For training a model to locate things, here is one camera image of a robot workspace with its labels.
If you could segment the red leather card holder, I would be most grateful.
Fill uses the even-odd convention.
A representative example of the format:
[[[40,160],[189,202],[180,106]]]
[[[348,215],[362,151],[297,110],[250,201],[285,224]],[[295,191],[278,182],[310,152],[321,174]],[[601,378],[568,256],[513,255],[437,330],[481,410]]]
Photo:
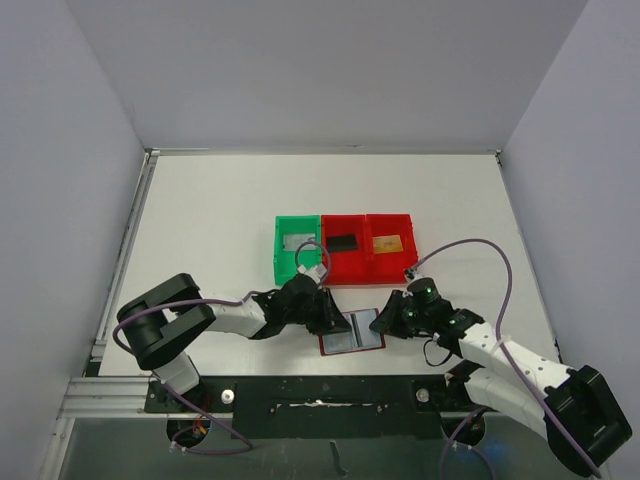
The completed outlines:
[[[322,356],[335,356],[385,349],[386,342],[384,335],[373,332],[369,329],[370,323],[378,314],[379,311],[377,309],[363,309],[344,312],[343,315],[349,321],[352,327],[352,330],[349,333],[351,334],[354,343],[353,350],[346,353],[326,355],[323,350],[321,336],[319,339],[320,354]]]

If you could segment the red bin with gold card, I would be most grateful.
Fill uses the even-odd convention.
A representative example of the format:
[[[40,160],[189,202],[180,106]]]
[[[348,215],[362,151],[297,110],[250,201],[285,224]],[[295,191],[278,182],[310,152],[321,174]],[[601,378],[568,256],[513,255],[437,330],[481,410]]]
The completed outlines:
[[[367,260],[371,284],[398,284],[405,271],[418,261],[409,214],[367,214],[371,254]]]

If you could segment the red bin with black card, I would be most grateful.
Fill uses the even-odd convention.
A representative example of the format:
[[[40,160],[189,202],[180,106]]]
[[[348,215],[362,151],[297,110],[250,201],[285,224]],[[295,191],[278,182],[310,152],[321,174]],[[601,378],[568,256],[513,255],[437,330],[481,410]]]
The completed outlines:
[[[329,252],[328,285],[364,285],[367,277],[364,215],[322,215],[322,243]]]

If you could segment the green plastic bin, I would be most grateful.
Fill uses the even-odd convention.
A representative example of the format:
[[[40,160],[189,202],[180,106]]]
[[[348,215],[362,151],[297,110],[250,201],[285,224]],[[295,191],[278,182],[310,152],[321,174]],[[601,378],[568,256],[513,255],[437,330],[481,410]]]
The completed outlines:
[[[297,262],[312,267],[322,260],[321,249],[311,244],[302,247],[295,261],[300,245],[310,239],[321,239],[319,215],[275,217],[273,272],[277,286],[284,285],[297,273]]]

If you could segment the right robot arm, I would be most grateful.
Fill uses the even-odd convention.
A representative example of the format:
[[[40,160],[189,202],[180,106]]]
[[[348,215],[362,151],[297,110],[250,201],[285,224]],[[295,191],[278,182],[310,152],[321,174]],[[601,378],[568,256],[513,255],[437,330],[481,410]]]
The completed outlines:
[[[497,333],[475,312],[453,307],[428,277],[393,291],[370,328],[402,339],[424,336],[459,357],[445,384],[448,402],[486,406],[528,427],[576,475],[594,475],[632,436],[599,371],[549,360]]]

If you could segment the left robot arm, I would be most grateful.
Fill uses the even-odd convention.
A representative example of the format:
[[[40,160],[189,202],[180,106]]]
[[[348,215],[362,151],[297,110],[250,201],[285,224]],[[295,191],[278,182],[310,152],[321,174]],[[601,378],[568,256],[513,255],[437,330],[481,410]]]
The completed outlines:
[[[204,387],[186,348],[202,333],[265,340],[293,324],[316,336],[351,330],[314,271],[240,299],[205,298],[192,276],[180,273],[125,304],[117,313],[112,338],[141,370],[155,376],[177,408],[190,411],[202,402]]]

